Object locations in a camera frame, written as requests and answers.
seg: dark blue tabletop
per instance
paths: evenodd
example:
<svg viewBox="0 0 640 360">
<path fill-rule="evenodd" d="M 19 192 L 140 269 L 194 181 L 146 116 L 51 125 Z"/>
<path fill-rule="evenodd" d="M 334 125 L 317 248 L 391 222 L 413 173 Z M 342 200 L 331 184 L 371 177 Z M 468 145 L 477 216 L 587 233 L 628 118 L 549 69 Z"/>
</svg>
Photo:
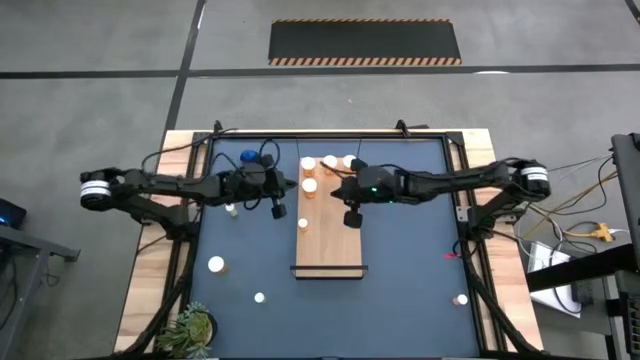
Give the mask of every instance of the dark blue tabletop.
<svg viewBox="0 0 640 360">
<path fill-rule="evenodd" d="M 220 140 L 216 152 L 239 161 L 261 140 Z M 370 164 L 412 170 L 446 170 L 440 140 L 281 140 L 278 168 L 298 179 L 304 156 L 358 155 Z M 273 152 L 267 145 L 266 153 Z M 230 169 L 220 160 L 213 171 Z M 196 258 L 192 300 L 214 315 L 219 332 L 211 356 L 220 358 L 470 357 L 478 353 L 462 262 L 446 259 L 457 239 L 450 196 L 418 206 L 363 205 L 362 280 L 296 280 L 297 191 L 283 203 L 288 214 L 271 217 L 271 202 L 249 212 L 236 204 L 232 219 L 222 207 L 206 208 Z M 212 256 L 229 266 L 207 268 Z M 254 295 L 265 294 L 257 304 Z"/>
</svg>

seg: wooden table frame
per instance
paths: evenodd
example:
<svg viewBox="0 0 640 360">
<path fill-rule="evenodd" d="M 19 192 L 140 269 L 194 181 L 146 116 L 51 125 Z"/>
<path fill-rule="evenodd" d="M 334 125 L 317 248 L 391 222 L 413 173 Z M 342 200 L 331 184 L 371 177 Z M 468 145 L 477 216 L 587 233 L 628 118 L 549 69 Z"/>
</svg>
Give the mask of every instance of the wooden table frame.
<svg viewBox="0 0 640 360">
<path fill-rule="evenodd" d="M 180 130 L 169 131 L 166 134 L 163 149 L 171 149 L 193 142 L 195 133 L 208 133 L 210 131 L 192 131 Z M 236 130 L 230 131 L 229 134 L 243 135 L 254 134 L 256 136 L 269 136 L 273 133 L 291 133 L 293 134 L 309 134 L 321 136 L 330 133 L 345 133 L 351 138 L 358 138 L 359 135 L 384 133 L 389 136 L 401 138 L 400 130 L 388 129 L 372 129 L 372 130 Z M 458 133 L 462 135 L 464 146 L 456 146 L 453 141 L 449 142 L 449 150 L 454 169 L 462 169 L 465 163 L 469 167 L 486 165 L 495 161 L 495 154 L 491 144 L 489 131 L 486 129 L 451 129 L 451 130 L 435 130 L 435 129 L 416 129 L 411 130 L 412 134 L 445 134 Z M 206 156 L 206 150 L 203 148 L 196 149 L 191 152 L 191 147 L 185 149 L 166 152 L 161 154 L 158 163 L 158 173 L 168 175 L 185 175 L 190 160 L 193 160 L 192 170 L 193 176 L 199 176 L 203 169 Z M 499 192 L 498 189 L 487 188 L 474 192 L 477 204 L 484 204 L 493 198 Z M 165 205 L 175 205 L 180 203 L 179 198 L 166 196 L 154 196 L 155 201 Z M 466 193 L 458 194 L 459 204 L 462 206 L 469 205 L 473 201 L 473 197 L 469 199 Z M 513 229 L 505 224 L 496 225 L 496 229 L 507 234 L 513 234 Z M 158 225 L 146 226 L 143 228 L 138 248 L 145 246 L 151 241 L 157 239 L 164 231 Z M 169 259 L 172 252 L 176 252 L 176 248 L 180 255 L 174 261 L 177 265 L 177 274 L 186 261 L 188 244 L 173 245 L 168 240 L 161 240 L 157 244 L 145 249 L 140 253 L 134 262 L 131 274 L 130 286 L 125 301 L 121 322 L 117 338 L 115 341 L 114 351 L 122 351 L 132 344 L 138 337 L 140 332 L 148 324 L 149 320 L 156 313 L 162 302 L 163 293 L 165 292 L 165 282 L 170 275 Z M 486 251 L 488 264 L 490 265 L 490 277 L 492 279 L 495 295 L 500 307 L 515 325 L 525 339 L 538 349 L 542 349 L 542 340 L 538 330 L 537 321 L 533 312 L 533 306 L 529 297 L 529 290 L 525 278 L 525 273 L 520 262 L 518 246 L 513 241 L 495 236 L 491 241 L 487 241 L 486 245 L 482 245 L 478 254 L 474 255 L 473 263 L 480 275 L 488 273 L 489 268 L 482 266 L 479 255 Z M 170 317 L 178 312 L 178 303 L 172 308 Z M 482 319 L 482 333 L 486 341 L 486 349 L 500 350 L 504 349 L 504 345 L 500 346 L 504 341 L 503 336 L 494 331 L 494 321 L 492 320 L 488 309 L 479 300 L 479 314 Z M 513 351 L 513 346 L 506 342 L 506 349 Z"/>
</svg>

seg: metal stand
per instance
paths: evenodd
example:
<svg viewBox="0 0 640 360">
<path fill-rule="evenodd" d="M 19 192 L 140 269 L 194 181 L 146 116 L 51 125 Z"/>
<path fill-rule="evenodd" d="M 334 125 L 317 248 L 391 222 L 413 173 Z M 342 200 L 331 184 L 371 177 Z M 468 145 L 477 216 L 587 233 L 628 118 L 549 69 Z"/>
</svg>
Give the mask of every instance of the metal stand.
<svg viewBox="0 0 640 360">
<path fill-rule="evenodd" d="M 35 261 L 26 275 L 22 275 L 20 280 L 16 279 L 16 282 L 20 282 L 17 292 L 18 298 L 4 329 L 0 330 L 0 360 L 14 358 L 12 355 L 15 344 L 18 336 L 22 333 L 28 309 L 35 301 L 42 277 L 47 272 L 49 256 L 58 255 L 67 262 L 75 262 L 80 255 L 80 250 L 70 249 L 66 246 L 27 235 L 22 231 L 0 226 L 0 246 L 2 245 L 27 248 L 27 250 L 31 251 L 26 256 L 33 257 Z M 0 270 L 8 267 L 11 256 L 16 255 L 10 254 L 9 251 L 2 252 Z"/>
<path fill-rule="evenodd" d="M 631 244 L 529 273 L 527 283 L 534 292 L 615 274 L 619 298 L 606 294 L 607 312 L 612 329 L 613 318 L 622 317 L 626 350 L 635 359 L 640 356 L 640 134 L 615 135 L 611 142 Z M 615 337 L 605 336 L 609 359 L 622 358 Z"/>
</svg>

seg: black cable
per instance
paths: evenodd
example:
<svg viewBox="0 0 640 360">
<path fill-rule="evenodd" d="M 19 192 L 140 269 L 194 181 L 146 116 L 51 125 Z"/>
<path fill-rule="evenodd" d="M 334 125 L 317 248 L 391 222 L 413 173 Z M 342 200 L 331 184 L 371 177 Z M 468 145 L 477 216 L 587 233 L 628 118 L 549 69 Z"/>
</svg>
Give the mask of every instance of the black cable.
<svg viewBox="0 0 640 360">
<path fill-rule="evenodd" d="M 251 210 L 254 210 L 255 208 L 257 208 L 258 205 L 260 205 L 260 201 L 262 201 L 262 196 L 260 196 L 258 198 L 258 200 L 256 200 L 256 202 L 253 205 L 249 206 L 249 205 L 247 205 L 249 202 L 245 201 L 245 202 L 242 203 L 242 206 L 245 208 L 245 210 L 251 211 Z"/>
<path fill-rule="evenodd" d="M 145 246 L 141 247 L 140 249 L 138 249 L 138 251 L 136 251 L 136 256 L 139 255 L 144 249 L 148 248 L 151 245 L 156 244 L 158 241 L 160 241 L 160 240 L 162 240 L 162 239 L 164 239 L 166 237 L 167 237 L 167 234 L 164 234 L 164 235 L 160 236 L 159 238 L 153 240 L 152 242 L 146 244 Z"/>
<path fill-rule="evenodd" d="M 280 145 L 278 145 L 277 142 L 273 141 L 273 139 L 265 139 L 262 142 L 262 145 L 260 145 L 260 149 L 258 150 L 258 155 L 260 157 L 262 157 L 262 151 L 264 150 L 265 145 L 267 145 L 269 143 L 273 144 L 273 146 L 276 147 L 276 159 L 274 160 L 273 165 L 271 165 L 270 167 L 268 167 L 268 168 L 266 168 L 266 169 L 264 169 L 262 171 L 259 171 L 259 172 L 267 172 L 269 170 L 273 170 L 280 163 Z M 258 171 L 248 171 L 247 173 L 256 173 L 256 172 L 258 172 Z"/>
<path fill-rule="evenodd" d="M 11 318 L 11 314 L 13 314 L 13 310 L 16 307 L 16 303 L 18 302 L 18 280 L 17 280 L 18 271 L 16 266 L 15 255 L 11 255 L 11 265 L 13 268 L 13 274 L 11 277 L 11 281 L 9 281 L 9 284 L 7 285 L 8 286 L 7 292 L 9 291 L 10 287 L 13 287 L 13 302 L 11 303 L 11 307 L 9 308 L 9 312 L 7 313 L 7 315 L 5 315 L 2 322 L 0 322 L 0 331 L 2 331 L 4 327 L 7 325 L 7 322 L 9 321 L 9 318 Z M 0 304 L 2 304 L 6 298 L 7 298 L 7 294 L 5 292 L 2 299 L 0 299 Z"/>
<path fill-rule="evenodd" d="M 458 251 L 456 250 L 456 248 L 458 247 L 458 245 L 460 245 L 460 254 L 458 254 Z M 478 244 L 476 244 L 476 247 L 473 248 L 473 250 L 471 251 L 471 253 L 469 254 L 468 258 L 473 257 L 473 255 L 475 255 L 475 253 L 478 251 L 478 248 L 480 246 Z M 453 246 L 451 247 L 451 253 L 453 253 L 455 256 L 459 256 L 462 257 L 462 241 L 461 239 L 456 240 L 453 243 Z"/>
<path fill-rule="evenodd" d="M 178 146 L 178 147 L 170 148 L 170 149 L 163 149 L 163 150 L 159 150 L 159 151 L 154 151 L 151 154 L 145 156 L 144 159 L 142 159 L 142 162 L 140 163 L 140 169 L 142 170 L 143 173 L 146 173 L 145 168 L 146 168 L 147 161 L 149 161 L 149 159 L 151 159 L 154 156 L 159 156 L 159 155 L 164 154 L 164 153 L 186 149 L 186 148 L 188 148 L 190 146 L 200 145 L 200 144 L 202 144 L 203 142 L 205 142 L 207 140 L 217 140 L 217 138 L 219 137 L 220 134 L 224 134 L 226 132 L 234 131 L 234 130 L 238 130 L 238 128 L 230 128 L 230 129 L 225 129 L 225 130 L 221 130 L 221 131 L 218 131 L 218 132 L 212 132 L 208 136 L 206 136 L 206 137 L 204 137 L 202 139 L 198 139 L 198 140 L 196 140 L 196 141 L 194 141 L 192 143 L 189 143 L 187 145 Z"/>
<path fill-rule="evenodd" d="M 613 157 L 610 157 L 607 160 L 605 160 L 602 164 L 600 164 L 600 167 L 598 168 L 598 186 L 600 187 L 600 191 L 602 191 L 602 196 L 603 196 L 602 204 L 600 204 L 600 205 L 598 205 L 596 207 L 593 207 L 591 209 L 573 211 L 573 212 L 568 212 L 568 213 L 553 212 L 552 214 L 554 214 L 554 215 L 562 215 L 562 216 L 584 214 L 584 213 L 587 213 L 587 212 L 598 210 L 600 208 L 603 208 L 605 205 L 607 205 L 607 200 L 608 200 L 607 199 L 607 192 L 604 190 L 604 186 L 602 185 L 602 169 L 611 160 L 613 160 Z M 588 193 L 583 194 L 582 196 L 578 197 L 572 204 L 564 206 L 563 208 L 559 209 L 558 211 L 566 210 L 566 209 L 569 209 L 569 208 L 571 208 L 573 206 L 576 206 L 576 204 L 578 204 L 578 202 L 580 202 L 580 200 L 584 199 L 587 195 L 588 195 Z"/>
<path fill-rule="evenodd" d="M 571 225 L 569 228 L 567 228 L 567 230 L 566 230 L 566 231 L 571 231 L 571 230 L 573 230 L 573 229 L 575 229 L 575 228 L 577 228 L 578 226 L 581 226 L 581 225 L 585 225 L 585 224 L 594 224 L 594 223 L 595 223 L 596 225 L 598 224 L 598 223 L 597 223 L 597 222 L 595 222 L 595 221 L 580 221 L 580 222 L 578 222 L 578 223 L 576 223 L 576 224 Z M 558 251 L 558 249 L 560 248 L 560 246 L 561 246 L 564 242 L 568 243 L 569 245 L 571 245 L 571 246 L 573 246 L 574 248 L 576 248 L 576 249 L 578 249 L 578 250 L 580 250 L 580 251 L 583 251 L 583 252 L 590 252 L 590 253 L 592 253 L 592 254 L 595 254 L 595 253 L 597 253 L 597 252 L 598 252 L 598 248 L 596 248 L 593 244 L 589 244 L 589 243 L 587 243 L 587 242 L 583 242 L 583 241 L 569 240 L 569 239 L 567 239 L 567 237 L 566 237 L 564 234 L 561 234 L 560 236 L 558 236 L 558 232 L 556 231 L 556 227 L 555 227 L 555 226 L 553 227 L 553 234 L 556 236 L 556 238 L 557 238 L 558 240 L 560 240 L 560 242 L 559 242 L 559 243 L 557 243 L 553 248 L 551 248 L 551 255 L 549 256 L 549 265 L 548 265 L 548 267 L 553 266 L 553 263 L 552 263 L 552 261 L 553 261 L 553 254 L 554 254 L 556 251 Z M 579 247 L 577 247 L 575 244 L 581 244 L 581 245 L 585 245 L 585 246 L 590 246 L 590 247 L 593 249 L 593 252 L 591 252 L 591 251 L 587 251 L 587 250 L 582 249 L 582 248 L 579 248 Z M 580 311 L 573 311 L 573 310 L 570 310 L 570 309 L 568 309 L 568 308 L 566 307 L 566 305 L 565 305 L 565 304 L 562 302 L 562 300 L 560 299 L 560 295 L 558 295 L 558 289 L 557 289 L 556 287 L 554 287 L 554 288 L 553 288 L 553 295 L 555 296 L 556 300 L 558 301 L 558 304 L 560 304 L 560 306 L 562 307 L 562 309 L 564 309 L 566 312 L 571 313 L 571 314 L 579 314 L 579 313 L 580 313 Z"/>
<path fill-rule="evenodd" d="M 500 235 L 500 236 L 504 236 L 504 237 L 506 237 L 507 239 L 509 239 L 509 240 L 513 240 L 513 241 L 515 241 L 515 242 L 517 242 L 517 243 L 519 243 L 520 241 L 530 242 L 530 241 L 528 241 L 528 240 L 518 239 L 517 237 L 515 237 L 515 236 L 513 236 L 513 235 L 509 235 L 509 234 L 507 234 L 507 233 L 503 233 L 502 231 L 498 231 L 498 230 L 494 230 L 494 229 L 487 229 L 487 230 L 491 231 L 491 232 L 492 232 L 492 233 L 494 233 L 494 234 L 497 234 L 497 235 Z"/>
<path fill-rule="evenodd" d="M 342 175 L 350 175 L 350 176 L 351 175 L 357 175 L 355 172 L 334 169 L 331 166 L 325 164 L 324 161 L 320 161 L 320 165 L 323 168 L 325 168 L 325 169 L 331 171 L 332 173 L 338 175 L 338 177 L 341 178 L 341 179 L 344 179 L 344 176 L 342 176 Z"/>
<path fill-rule="evenodd" d="M 233 161 L 233 159 L 231 159 L 231 157 L 229 157 L 229 155 L 223 153 L 223 152 L 219 152 L 217 153 L 213 159 L 211 160 L 211 168 L 213 169 L 213 165 L 216 163 L 216 160 L 218 160 L 218 157 L 222 156 L 225 159 L 227 159 L 227 161 L 229 162 L 229 164 L 231 164 L 231 166 L 233 166 L 233 168 L 239 172 L 242 176 L 246 176 L 247 174 L 263 174 L 266 173 L 269 170 L 275 169 L 275 167 L 278 165 L 278 163 L 280 162 L 280 145 L 278 145 L 278 143 L 276 143 L 275 141 L 273 141 L 272 139 L 265 139 L 265 141 L 262 143 L 262 145 L 260 145 L 260 151 L 258 152 L 258 155 L 260 157 L 262 157 L 262 151 L 264 149 L 264 146 L 268 143 L 272 143 L 273 145 L 275 145 L 276 147 L 276 160 L 273 162 L 273 165 L 271 165 L 270 167 L 267 167 L 263 170 L 256 170 L 256 171 L 248 171 L 248 170 L 244 170 L 244 169 L 240 169 L 238 167 L 238 165 L 236 165 L 236 163 Z M 204 182 L 204 180 L 207 178 L 207 174 L 204 174 L 203 176 L 201 176 L 200 178 L 198 178 L 197 180 L 193 181 L 193 182 L 189 182 L 189 185 L 197 185 L 197 184 L 201 184 L 202 182 Z"/>
<path fill-rule="evenodd" d="M 198 218 L 198 215 L 200 215 L 201 212 L 202 212 L 202 207 L 199 207 L 198 211 L 196 211 L 196 214 L 193 216 L 193 220 L 191 220 L 191 222 L 196 221 L 196 219 Z M 158 241 L 160 241 L 160 240 L 162 240 L 162 239 L 164 239 L 166 237 L 167 237 L 167 234 L 164 234 L 164 235 L 160 236 L 159 238 L 153 240 L 152 242 L 146 244 L 145 246 L 141 247 L 140 249 L 138 249 L 138 251 L 136 251 L 136 256 L 138 256 L 144 249 L 148 248 L 151 245 L 156 244 Z"/>
</svg>

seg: wooden board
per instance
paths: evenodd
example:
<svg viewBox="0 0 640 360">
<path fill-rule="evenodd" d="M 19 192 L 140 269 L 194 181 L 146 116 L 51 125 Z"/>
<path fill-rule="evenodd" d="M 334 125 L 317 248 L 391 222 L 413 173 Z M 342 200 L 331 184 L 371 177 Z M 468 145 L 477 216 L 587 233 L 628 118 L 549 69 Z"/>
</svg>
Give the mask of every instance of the wooden board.
<svg viewBox="0 0 640 360">
<path fill-rule="evenodd" d="M 318 190 L 313 199 L 307 199 L 298 186 L 298 218 L 309 221 L 307 231 L 298 229 L 296 247 L 296 265 L 362 265 L 362 247 L 360 229 L 352 229 L 343 224 L 344 203 L 332 197 L 331 191 L 340 187 L 340 178 L 327 175 L 320 166 L 322 158 L 316 158 L 313 179 Z M 298 184 L 306 179 L 299 168 Z M 295 270 L 296 277 L 361 277 L 363 270 Z"/>
<path fill-rule="evenodd" d="M 175 130 L 167 132 L 163 149 L 174 148 L 191 142 L 194 132 L 208 132 L 210 130 Z M 237 133 L 272 133 L 272 132 L 309 132 L 323 134 L 335 132 L 332 129 L 308 129 L 308 130 L 237 130 Z M 389 132 L 400 133 L 400 130 L 389 129 L 360 129 L 360 130 L 340 130 L 342 132 L 367 133 L 367 132 Z M 415 133 L 442 133 L 447 131 L 460 131 L 464 135 L 465 148 L 469 166 L 482 166 L 495 161 L 491 137 L 487 129 L 412 129 Z M 454 156 L 454 165 L 459 168 L 460 155 L 457 151 Z M 159 162 L 158 172 L 163 174 L 183 174 L 186 171 L 189 159 L 188 149 L 162 154 Z M 201 168 L 201 158 L 196 169 Z M 498 189 L 482 189 L 475 192 L 476 200 L 479 204 L 484 204 L 499 192 Z M 500 225 L 499 230 L 513 235 L 513 228 Z M 142 232 L 139 246 L 153 241 L 161 234 L 152 227 L 145 228 Z M 149 248 L 149 252 L 144 252 L 137 257 L 132 269 L 131 282 L 127 292 L 126 303 L 122 313 L 122 319 L 114 344 L 114 351 L 121 351 L 127 348 L 149 323 L 153 314 L 160 305 L 162 290 L 164 288 L 164 278 L 169 263 L 170 243 L 161 241 Z M 533 312 L 533 305 L 529 297 L 529 289 L 525 278 L 524 269 L 520 262 L 518 245 L 509 239 L 495 236 L 487 241 L 487 252 L 491 265 L 491 275 L 497 293 L 498 303 L 506 315 L 511 319 L 516 329 L 522 333 L 529 343 L 538 349 L 542 349 L 542 339 L 538 330 L 538 323 Z M 481 315 L 485 328 L 489 349 L 496 349 L 495 337 L 491 316 L 482 304 Z"/>
</svg>

